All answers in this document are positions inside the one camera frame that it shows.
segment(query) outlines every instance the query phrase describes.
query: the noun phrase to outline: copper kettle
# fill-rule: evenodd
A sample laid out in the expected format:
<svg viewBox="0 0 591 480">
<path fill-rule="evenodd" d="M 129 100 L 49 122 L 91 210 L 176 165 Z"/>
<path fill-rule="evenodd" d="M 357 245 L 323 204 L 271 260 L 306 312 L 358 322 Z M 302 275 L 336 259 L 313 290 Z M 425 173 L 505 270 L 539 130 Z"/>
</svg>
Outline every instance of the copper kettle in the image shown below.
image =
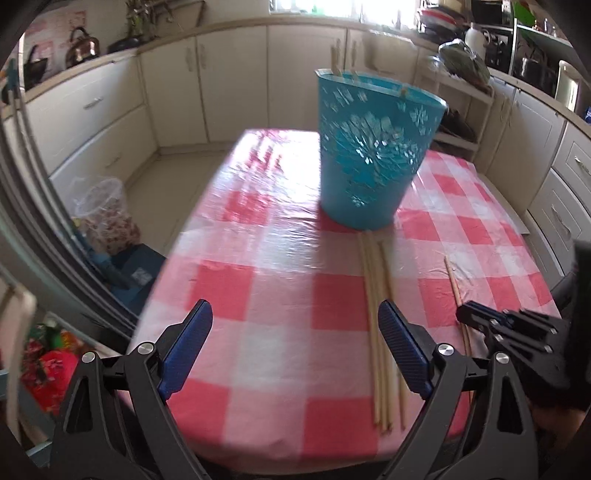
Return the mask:
<svg viewBox="0 0 591 480">
<path fill-rule="evenodd" d="M 74 34 L 80 31 L 83 36 L 74 40 Z M 66 68 L 69 69 L 80 63 L 95 59 L 100 56 L 100 45 L 97 38 L 91 37 L 84 27 L 76 27 L 70 34 L 72 46 L 66 53 Z"/>
</svg>

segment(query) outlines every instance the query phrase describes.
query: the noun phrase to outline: blue bucket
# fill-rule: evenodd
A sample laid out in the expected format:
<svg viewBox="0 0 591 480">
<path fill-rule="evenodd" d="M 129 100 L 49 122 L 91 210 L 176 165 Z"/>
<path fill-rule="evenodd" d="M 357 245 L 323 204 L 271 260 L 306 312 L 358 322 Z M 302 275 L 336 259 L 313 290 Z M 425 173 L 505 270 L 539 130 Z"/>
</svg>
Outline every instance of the blue bucket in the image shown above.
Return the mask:
<svg viewBox="0 0 591 480">
<path fill-rule="evenodd" d="M 365 73 L 317 70 L 320 204 L 357 230 L 389 225 L 444 111 L 424 90 Z"/>
</svg>

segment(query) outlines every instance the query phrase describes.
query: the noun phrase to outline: blue gripper pad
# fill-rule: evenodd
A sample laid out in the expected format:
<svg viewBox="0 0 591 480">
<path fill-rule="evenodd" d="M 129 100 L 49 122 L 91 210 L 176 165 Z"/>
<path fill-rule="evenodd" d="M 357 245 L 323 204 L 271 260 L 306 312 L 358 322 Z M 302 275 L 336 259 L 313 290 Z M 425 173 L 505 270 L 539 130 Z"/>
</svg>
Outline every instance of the blue gripper pad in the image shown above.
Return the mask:
<svg viewBox="0 0 591 480">
<path fill-rule="evenodd" d="M 402 314 L 383 301 L 378 310 L 378 325 L 409 389 L 423 400 L 428 399 L 433 392 L 429 360 L 408 330 Z"/>
<path fill-rule="evenodd" d="M 164 401 L 183 387 L 212 329 L 212 323 L 212 306 L 200 300 L 185 318 L 181 325 L 181 332 L 162 361 L 158 393 Z"/>
</svg>

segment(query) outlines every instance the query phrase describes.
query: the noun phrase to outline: tablecloth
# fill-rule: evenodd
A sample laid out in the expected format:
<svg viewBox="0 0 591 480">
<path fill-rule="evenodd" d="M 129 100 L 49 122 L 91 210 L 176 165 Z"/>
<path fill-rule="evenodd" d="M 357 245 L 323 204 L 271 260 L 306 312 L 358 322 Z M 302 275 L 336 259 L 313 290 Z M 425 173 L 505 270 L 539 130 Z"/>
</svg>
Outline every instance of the tablecloth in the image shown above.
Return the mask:
<svg viewBox="0 0 591 480">
<path fill-rule="evenodd" d="M 187 220 L 132 341 L 156 340 L 198 299 L 212 304 L 209 338 L 168 405 L 197 454 L 240 471 L 387 458 L 408 431 L 398 419 L 386 435 L 373 425 L 356 232 L 320 209 L 319 179 L 316 133 L 246 132 Z M 393 226 L 376 235 L 392 257 L 397 305 L 436 342 L 463 352 L 444 255 L 464 300 L 557 314 L 522 238 L 465 160 L 428 152 Z M 406 395 L 411 425 L 423 402 Z M 468 406 L 463 397 L 451 434 Z"/>
</svg>

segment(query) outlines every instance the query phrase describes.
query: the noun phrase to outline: wooden stick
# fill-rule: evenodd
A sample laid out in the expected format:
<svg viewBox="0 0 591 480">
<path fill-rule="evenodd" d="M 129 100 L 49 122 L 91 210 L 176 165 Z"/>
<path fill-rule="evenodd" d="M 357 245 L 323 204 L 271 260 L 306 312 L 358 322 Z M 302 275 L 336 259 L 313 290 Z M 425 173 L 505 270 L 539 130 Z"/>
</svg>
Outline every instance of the wooden stick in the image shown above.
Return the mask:
<svg viewBox="0 0 591 480">
<path fill-rule="evenodd" d="M 372 282 L 374 283 L 374 305 L 378 306 L 382 303 L 387 297 L 388 292 L 385 284 L 386 280 L 386 272 L 384 268 L 384 262 L 382 260 L 382 256 L 379 251 L 379 246 L 377 241 L 375 240 L 374 233 L 371 231 L 365 232 L 365 238 L 368 242 L 369 247 L 369 258 L 372 264 Z M 380 375 L 382 377 L 382 397 L 381 397 L 381 405 L 382 405 L 382 432 L 385 432 L 389 429 L 390 425 L 392 424 L 392 385 L 394 382 L 394 378 L 388 375 L 388 364 L 391 364 L 392 354 L 388 349 L 388 345 L 386 345 L 386 341 L 384 337 L 382 337 L 381 332 L 379 331 L 378 326 L 378 319 L 377 317 L 374 318 L 375 328 L 378 332 L 379 337 L 379 345 L 381 349 L 380 354 Z"/>
<path fill-rule="evenodd" d="M 379 243 L 379 250 L 380 253 L 382 254 L 382 261 L 384 262 L 384 265 L 386 267 L 386 285 L 388 288 L 388 299 L 391 300 L 392 302 L 395 301 L 395 295 L 394 295 L 394 279 L 392 278 L 392 265 L 391 263 L 388 261 L 388 254 L 386 253 L 386 247 L 384 246 L 383 242 Z M 394 368 L 394 365 L 392 366 L 392 370 L 394 371 L 394 374 L 392 376 L 392 378 L 396 377 L 397 380 L 397 388 L 398 388 L 398 414 L 400 415 L 400 429 L 404 432 L 406 430 L 406 391 L 408 390 L 408 385 L 406 384 L 406 382 L 404 381 L 404 377 L 402 376 L 402 373 L 400 372 L 400 369 L 396 366 Z"/>
<path fill-rule="evenodd" d="M 378 348 L 378 332 L 375 329 L 374 318 L 376 317 L 376 311 L 374 306 L 374 286 L 371 281 L 371 267 L 369 262 L 368 251 L 366 249 L 365 237 L 362 233 L 357 234 L 357 240 L 359 243 L 359 252 L 361 253 L 361 261 L 363 265 L 363 275 L 365 280 L 365 294 L 367 297 L 368 305 L 368 323 L 369 323 L 369 351 L 371 360 L 372 379 L 374 382 L 374 424 L 380 424 L 381 422 L 381 375 L 379 373 L 379 348 Z"/>
<path fill-rule="evenodd" d="M 460 289 L 457 286 L 456 276 L 453 273 L 452 265 L 449 263 L 449 258 L 447 255 L 443 257 L 443 262 L 445 263 L 445 268 L 447 270 L 447 275 L 449 276 L 449 281 L 452 284 L 452 292 L 453 297 L 456 301 L 456 307 L 459 307 L 462 302 L 462 297 L 460 296 Z M 464 351 L 466 355 L 472 356 L 472 346 L 470 344 L 470 336 L 468 335 L 468 329 L 466 325 L 460 323 L 460 329 L 462 330 L 462 341 L 464 343 Z"/>
</svg>

